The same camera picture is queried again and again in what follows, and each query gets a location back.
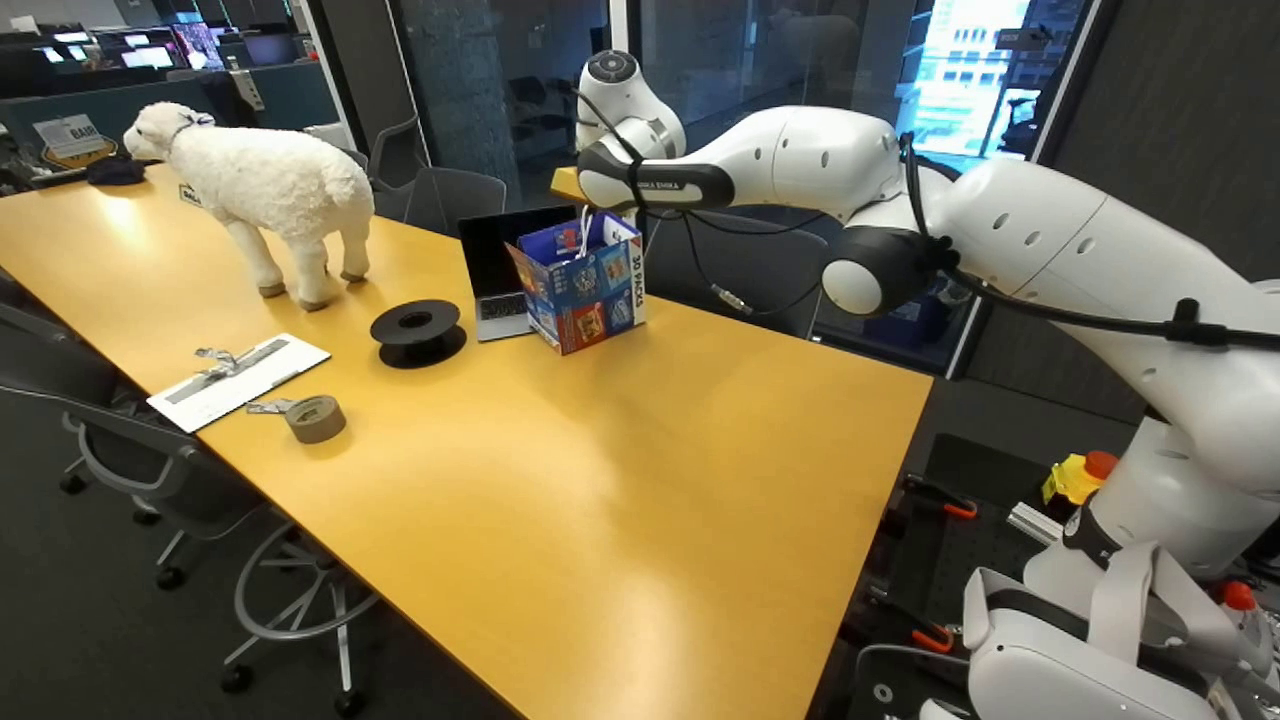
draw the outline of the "wooden table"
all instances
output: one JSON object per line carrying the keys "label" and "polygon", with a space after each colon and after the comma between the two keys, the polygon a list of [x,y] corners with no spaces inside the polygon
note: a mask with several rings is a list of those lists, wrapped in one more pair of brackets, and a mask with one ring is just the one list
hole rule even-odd
{"label": "wooden table", "polygon": [[277,398],[330,391],[345,436],[241,411],[201,441],[511,710],[802,716],[929,377],[663,301],[581,356],[523,338],[384,370],[366,325],[393,304],[474,329],[457,241],[377,219],[373,282],[298,311],[148,177],[0,199],[0,264],[148,391],[201,346],[327,350]]}

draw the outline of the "tape roll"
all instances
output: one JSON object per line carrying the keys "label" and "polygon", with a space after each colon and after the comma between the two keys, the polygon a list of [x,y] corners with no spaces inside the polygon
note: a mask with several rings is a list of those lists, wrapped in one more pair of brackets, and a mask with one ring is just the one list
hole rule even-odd
{"label": "tape roll", "polygon": [[393,370],[441,364],[466,346],[466,331],[457,325],[457,304],[416,301],[395,304],[373,319],[373,341],[380,341],[380,359]]}
{"label": "tape roll", "polygon": [[347,415],[330,398],[302,398],[286,405],[284,419],[298,443],[319,443],[347,429]]}

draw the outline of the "paper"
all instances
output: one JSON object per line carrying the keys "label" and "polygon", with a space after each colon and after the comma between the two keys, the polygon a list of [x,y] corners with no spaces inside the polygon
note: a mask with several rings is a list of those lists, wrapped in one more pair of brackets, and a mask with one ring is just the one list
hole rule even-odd
{"label": "paper", "polygon": [[241,351],[233,370],[205,370],[154,398],[148,405],[164,411],[174,429],[201,432],[205,425],[245,410],[249,399],[286,384],[293,377],[325,364],[327,351],[297,341],[286,331],[259,341]]}

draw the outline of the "laptop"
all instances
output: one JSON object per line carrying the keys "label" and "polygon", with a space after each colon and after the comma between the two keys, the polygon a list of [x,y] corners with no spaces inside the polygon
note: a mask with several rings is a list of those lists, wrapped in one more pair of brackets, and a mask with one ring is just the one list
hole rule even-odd
{"label": "laptop", "polygon": [[533,331],[523,284],[507,257],[507,246],[514,246],[514,235],[523,234],[577,219],[577,211],[577,203],[552,203],[461,219],[461,246],[474,291],[479,346]]}

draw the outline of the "colorful box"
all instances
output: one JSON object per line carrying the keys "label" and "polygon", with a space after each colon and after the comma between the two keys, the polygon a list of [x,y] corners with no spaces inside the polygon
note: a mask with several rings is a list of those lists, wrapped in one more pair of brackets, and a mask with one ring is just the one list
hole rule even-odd
{"label": "colorful box", "polygon": [[507,254],[533,329],[563,356],[644,325],[644,249],[620,218],[583,211]]}

